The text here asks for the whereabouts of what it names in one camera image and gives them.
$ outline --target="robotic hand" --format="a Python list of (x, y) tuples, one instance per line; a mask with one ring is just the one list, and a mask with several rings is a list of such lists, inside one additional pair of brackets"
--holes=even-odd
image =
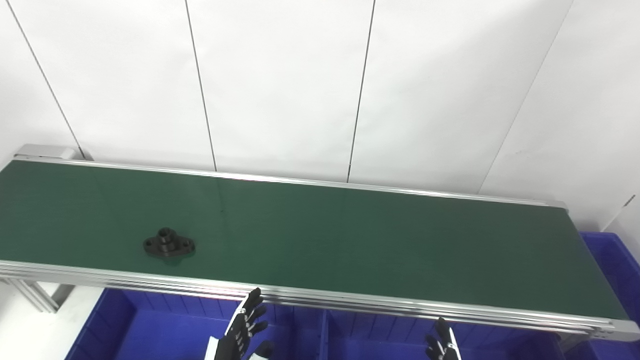
[[(262, 303), (260, 288), (255, 288), (237, 307), (222, 339), (211, 337), (207, 346), (205, 360), (242, 360), (249, 347), (251, 337), (267, 328), (267, 322), (254, 323), (267, 312)], [(247, 360), (269, 359), (273, 352), (273, 343), (263, 341)]]
[(435, 327), (442, 343), (433, 336), (427, 335), (426, 340), (429, 345), (426, 350), (427, 356), (431, 360), (462, 360), (456, 337), (449, 324), (443, 318), (439, 318)]

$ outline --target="bin divider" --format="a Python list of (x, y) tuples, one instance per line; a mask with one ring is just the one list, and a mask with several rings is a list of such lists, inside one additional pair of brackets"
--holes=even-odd
[(319, 345), (317, 360), (327, 360), (329, 357), (329, 310), (323, 310), (320, 318)]

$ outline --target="mounting hole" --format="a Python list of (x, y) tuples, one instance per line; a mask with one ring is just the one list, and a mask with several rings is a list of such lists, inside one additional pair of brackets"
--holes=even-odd
[(169, 229), (168, 227), (163, 227), (162, 229), (158, 230), (158, 236), (164, 238), (165, 236), (169, 236), (169, 234), (171, 233), (171, 229)]

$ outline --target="white wall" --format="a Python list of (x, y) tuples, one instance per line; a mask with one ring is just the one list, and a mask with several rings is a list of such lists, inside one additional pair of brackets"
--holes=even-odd
[(571, 0), (377, 0), (349, 180), (477, 193)]
[(607, 226), (606, 231), (618, 234), (631, 254), (640, 263), (640, 189), (636, 196)]
[(189, 2), (219, 171), (346, 180), (372, 5)]
[(575, 0), (481, 193), (602, 230), (640, 187), (640, 2)]
[(0, 168), (25, 143), (75, 147), (5, 2), (0, 3)]
[(182, 0), (11, 0), (97, 161), (213, 169)]

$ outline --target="blue plastic bin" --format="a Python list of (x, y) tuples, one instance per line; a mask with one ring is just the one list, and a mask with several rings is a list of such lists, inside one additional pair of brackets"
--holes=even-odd
[[(203, 359), (209, 336), (220, 337), (237, 302), (107, 289), (68, 360)], [(424, 337), (433, 321), (387, 315), (268, 305), (273, 360), (427, 360)], [(465, 360), (562, 360), (556, 335), (455, 323)]]
[[(640, 323), (640, 266), (614, 233), (580, 233), (629, 318)], [(592, 340), (579, 344), (567, 360), (640, 360), (640, 341)]]

